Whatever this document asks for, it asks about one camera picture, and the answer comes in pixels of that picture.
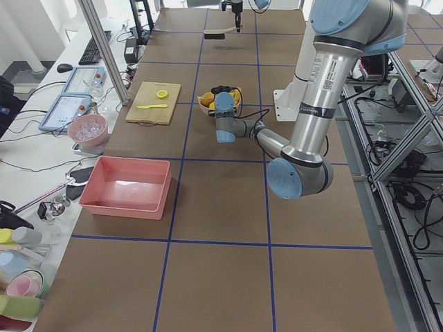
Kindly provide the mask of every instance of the black bag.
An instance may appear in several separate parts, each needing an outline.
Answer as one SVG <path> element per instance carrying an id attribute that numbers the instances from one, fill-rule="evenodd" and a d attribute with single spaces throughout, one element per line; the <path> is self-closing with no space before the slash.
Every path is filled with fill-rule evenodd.
<path id="1" fill-rule="evenodd" d="M 0 201 L 0 228 L 15 230 L 18 227 L 34 229 L 34 226 L 25 219 L 17 216 L 13 211 L 15 206 L 11 203 Z"/>

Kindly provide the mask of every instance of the aluminum pole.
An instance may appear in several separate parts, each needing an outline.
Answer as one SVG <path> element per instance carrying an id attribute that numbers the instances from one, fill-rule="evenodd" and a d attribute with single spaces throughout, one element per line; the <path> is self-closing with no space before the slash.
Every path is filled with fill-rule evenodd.
<path id="1" fill-rule="evenodd" d="M 108 70 L 108 75 L 111 78 L 112 84 L 116 89 L 117 95 L 120 98 L 122 105 L 129 103 L 129 96 L 123 81 L 121 79 L 117 63 L 112 55 L 111 48 L 109 47 L 105 33 L 103 32 L 102 24 L 100 23 L 100 18 L 97 15 L 96 9 L 92 4 L 92 0 L 78 0 L 80 7 L 82 9 L 84 18 L 88 23 L 89 30 L 91 31 L 92 37 L 96 41 L 100 55 L 105 61 L 106 69 Z"/>

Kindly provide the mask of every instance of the pink bowl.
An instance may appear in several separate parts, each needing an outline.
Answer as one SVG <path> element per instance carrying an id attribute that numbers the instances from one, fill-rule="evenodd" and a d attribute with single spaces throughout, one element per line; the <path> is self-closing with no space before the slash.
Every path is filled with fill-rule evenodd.
<path id="1" fill-rule="evenodd" d="M 88 124 L 90 120 L 95 120 L 99 125 L 104 125 L 103 130 L 93 138 L 88 140 L 78 140 L 75 134 L 81 130 L 83 124 Z M 68 128 L 68 135 L 74 142 L 82 145 L 83 147 L 95 147 L 103 143 L 108 136 L 108 122 L 100 114 L 88 114 L 80 116 L 76 121 L 72 122 Z"/>

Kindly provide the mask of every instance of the orange fruit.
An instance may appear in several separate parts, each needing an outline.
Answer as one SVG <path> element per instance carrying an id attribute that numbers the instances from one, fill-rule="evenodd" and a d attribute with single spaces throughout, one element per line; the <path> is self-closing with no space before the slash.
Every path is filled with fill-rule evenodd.
<path id="1" fill-rule="evenodd" d="M 209 107 L 210 103 L 214 101 L 214 95 L 211 92 L 207 92 L 200 98 L 200 104 L 205 107 Z"/>

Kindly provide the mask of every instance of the pink cup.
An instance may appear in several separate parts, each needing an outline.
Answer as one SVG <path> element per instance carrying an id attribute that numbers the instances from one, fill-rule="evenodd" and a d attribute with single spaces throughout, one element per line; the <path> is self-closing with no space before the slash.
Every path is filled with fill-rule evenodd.
<path id="1" fill-rule="evenodd" d="M 30 278 L 27 275 L 19 275 L 8 285 L 6 295 L 35 297 L 40 289 L 42 289 L 42 284 L 38 279 Z"/>

